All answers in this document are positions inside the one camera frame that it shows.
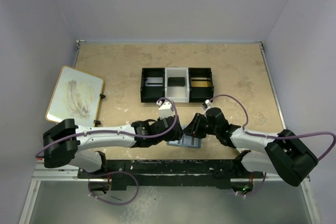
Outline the white striped credit card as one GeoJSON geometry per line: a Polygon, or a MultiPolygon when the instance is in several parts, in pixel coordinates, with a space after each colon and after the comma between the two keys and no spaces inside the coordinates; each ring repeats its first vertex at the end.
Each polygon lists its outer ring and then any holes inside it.
{"type": "Polygon", "coordinates": [[[200,148],[201,142],[200,139],[188,136],[188,135],[183,135],[180,140],[177,141],[178,146],[182,147],[193,147],[193,148],[200,148]]]}

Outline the blue leather card holder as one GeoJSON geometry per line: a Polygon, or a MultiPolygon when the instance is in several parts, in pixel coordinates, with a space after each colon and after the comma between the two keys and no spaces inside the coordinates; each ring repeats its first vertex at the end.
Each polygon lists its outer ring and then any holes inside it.
{"type": "Polygon", "coordinates": [[[168,141],[167,145],[175,146],[175,147],[190,147],[190,148],[200,148],[201,147],[201,139],[191,137],[188,135],[183,135],[180,139],[174,141],[168,141]]]}

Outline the black and white sorting tray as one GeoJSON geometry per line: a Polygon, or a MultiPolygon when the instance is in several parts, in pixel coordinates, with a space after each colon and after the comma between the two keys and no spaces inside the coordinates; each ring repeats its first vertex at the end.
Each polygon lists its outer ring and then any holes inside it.
{"type": "Polygon", "coordinates": [[[143,68],[140,98],[155,103],[166,97],[176,103],[203,103],[214,96],[211,68],[143,68]]]}

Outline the yellow framed whiteboard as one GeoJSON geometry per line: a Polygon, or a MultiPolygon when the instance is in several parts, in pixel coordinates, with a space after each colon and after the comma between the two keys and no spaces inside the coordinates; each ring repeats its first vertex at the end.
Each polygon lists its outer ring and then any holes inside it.
{"type": "Polygon", "coordinates": [[[83,126],[95,126],[104,80],[63,66],[45,115],[47,121],[59,123],[75,119],[83,126]]]}

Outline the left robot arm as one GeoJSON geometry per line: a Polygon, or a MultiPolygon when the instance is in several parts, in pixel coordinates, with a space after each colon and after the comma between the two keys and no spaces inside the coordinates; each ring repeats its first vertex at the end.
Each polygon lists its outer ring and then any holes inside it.
{"type": "Polygon", "coordinates": [[[46,168],[72,165],[89,173],[107,169],[106,156],[92,149],[103,147],[148,148],[162,141],[179,140],[183,131],[177,116],[135,121],[117,127],[87,127],[65,119],[43,134],[46,168]]]}

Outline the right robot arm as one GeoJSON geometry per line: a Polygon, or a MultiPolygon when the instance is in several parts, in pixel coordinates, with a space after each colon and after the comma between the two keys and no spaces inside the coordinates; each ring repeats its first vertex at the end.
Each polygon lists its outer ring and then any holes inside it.
{"type": "Polygon", "coordinates": [[[314,153],[290,130],[268,137],[260,132],[248,134],[230,124],[219,108],[195,114],[183,132],[195,138],[213,135],[222,145],[242,151],[235,160],[243,172],[277,174],[291,186],[298,186],[318,164],[314,153]]]}

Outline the gold card in tray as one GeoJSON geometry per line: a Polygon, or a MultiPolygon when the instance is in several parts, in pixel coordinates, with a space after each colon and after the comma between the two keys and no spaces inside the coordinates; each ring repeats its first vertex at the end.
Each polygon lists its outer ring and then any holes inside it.
{"type": "Polygon", "coordinates": [[[211,87],[212,83],[208,78],[192,78],[191,87],[193,88],[207,88],[211,87]]]}

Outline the black card in tray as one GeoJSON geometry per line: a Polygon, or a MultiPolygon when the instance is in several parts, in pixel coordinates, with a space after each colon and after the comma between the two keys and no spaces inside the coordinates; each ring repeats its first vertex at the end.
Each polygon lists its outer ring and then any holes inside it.
{"type": "Polygon", "coordinates": [[[184,87],[186,85],[186,81],[184,77],[169,77],[167,79],[168,87],[184,87]]]}

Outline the white card in tray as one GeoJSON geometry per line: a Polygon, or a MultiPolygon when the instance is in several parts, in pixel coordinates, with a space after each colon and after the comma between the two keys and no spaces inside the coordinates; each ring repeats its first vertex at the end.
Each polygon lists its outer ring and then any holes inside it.
{"type": "Polygon", "coordinates": [[[162,77],[147,77],[145,80],[146,87],[162,87],[163,78],[162,77]]]}

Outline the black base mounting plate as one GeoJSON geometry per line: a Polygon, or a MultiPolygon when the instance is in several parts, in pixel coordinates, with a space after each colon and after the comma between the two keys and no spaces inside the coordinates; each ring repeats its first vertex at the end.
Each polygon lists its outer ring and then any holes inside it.
{"type": "Polygon", "coordinates": [[[80,179],[90,182],[111,178],[111,190],[128,186],[215,187],[230,189],[233,181],[248,182],[251,177],[262,178],[261,172],[248,172],[235,159],[197,160],[108,160],[105,170],[93,174],[78,170],[80,179]],[[108,172],[118,174],[108,176],[108,172]]]}

